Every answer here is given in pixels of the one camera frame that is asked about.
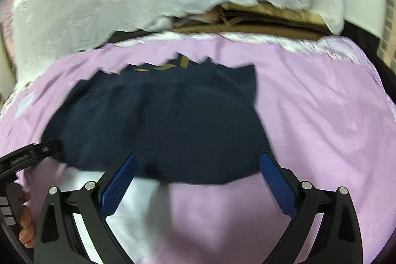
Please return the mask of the person's left hand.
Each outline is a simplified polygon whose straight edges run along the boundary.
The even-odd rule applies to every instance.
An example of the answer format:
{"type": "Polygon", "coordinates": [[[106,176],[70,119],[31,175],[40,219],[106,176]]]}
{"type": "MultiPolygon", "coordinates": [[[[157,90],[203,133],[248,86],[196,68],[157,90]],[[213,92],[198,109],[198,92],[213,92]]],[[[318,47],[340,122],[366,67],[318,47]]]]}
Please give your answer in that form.
{"type": "Polygon", "coordinates": [[[35,225],[33,221],[33,217],[31,215],[31,210],[28,206],[26,206],[26,202],[29,202],[31,199],[31,194],[29,192],[24,192],[24,205],[22,207],[22,212],[20,216],[20,225],[21,231],[19,234],[20,243],[26,249],[33,249],[35,246],[35,225]]]}

